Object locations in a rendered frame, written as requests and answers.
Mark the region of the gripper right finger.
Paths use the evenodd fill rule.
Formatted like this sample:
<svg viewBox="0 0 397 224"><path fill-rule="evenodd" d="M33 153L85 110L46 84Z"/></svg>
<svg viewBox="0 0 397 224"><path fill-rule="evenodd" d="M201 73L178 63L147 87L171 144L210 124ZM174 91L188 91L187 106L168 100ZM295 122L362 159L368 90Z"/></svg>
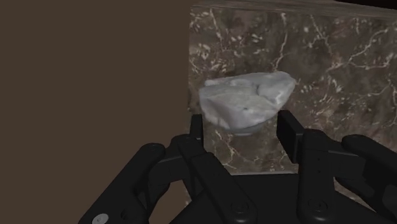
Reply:
<svg viewBox="0 0 397 224"><path fill-rule="evenodd" d="M301 224L397 224L397 152L359 134L333 140L288 110L278 112L276 134L298 164Z"/></svg>

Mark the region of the pale grey crumpled lump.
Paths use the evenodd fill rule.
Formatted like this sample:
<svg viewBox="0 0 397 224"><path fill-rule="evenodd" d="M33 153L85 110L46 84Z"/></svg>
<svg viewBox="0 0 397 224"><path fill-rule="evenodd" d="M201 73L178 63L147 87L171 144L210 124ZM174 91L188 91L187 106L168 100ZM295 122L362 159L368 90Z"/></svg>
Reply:
<svg viewBox="0 0 397 224"><path fill-rule="evenodd" d="M238 135L259 131L286 104L296 80L288 73L249 73L206 80L199 89L204 117Z"/></svg>

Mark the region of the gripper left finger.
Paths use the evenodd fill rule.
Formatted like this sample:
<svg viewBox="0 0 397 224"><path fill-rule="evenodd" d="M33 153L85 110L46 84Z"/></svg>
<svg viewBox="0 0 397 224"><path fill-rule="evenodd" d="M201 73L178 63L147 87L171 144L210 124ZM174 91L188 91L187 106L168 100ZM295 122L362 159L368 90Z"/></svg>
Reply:
<svg viewBox="0 0 397 224"><path fill-rule="evenodd" d="M179 180L192 201L169 224L257 224L253 201L204 149L202 115L193 115L189 133L169 147L143 145L78 224L150 224L157 202Z"/></svg>

